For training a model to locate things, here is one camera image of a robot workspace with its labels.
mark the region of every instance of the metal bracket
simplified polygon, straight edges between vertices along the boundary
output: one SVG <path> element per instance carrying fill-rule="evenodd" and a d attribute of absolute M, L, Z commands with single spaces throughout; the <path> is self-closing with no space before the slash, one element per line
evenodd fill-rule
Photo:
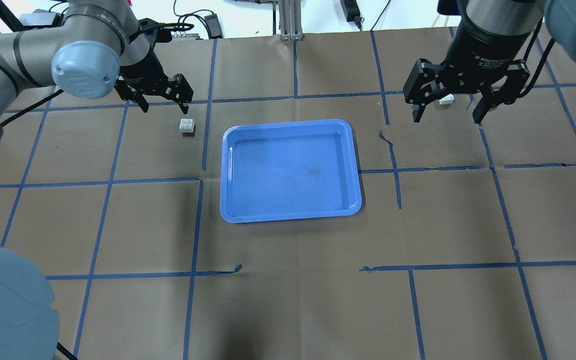
<path fill-rule="evenodd" d="M 295 41 L 304 38 L 302 32 L 302 0 L 278 0 L 279 2 L 279 38 L 283 41 Z"/>

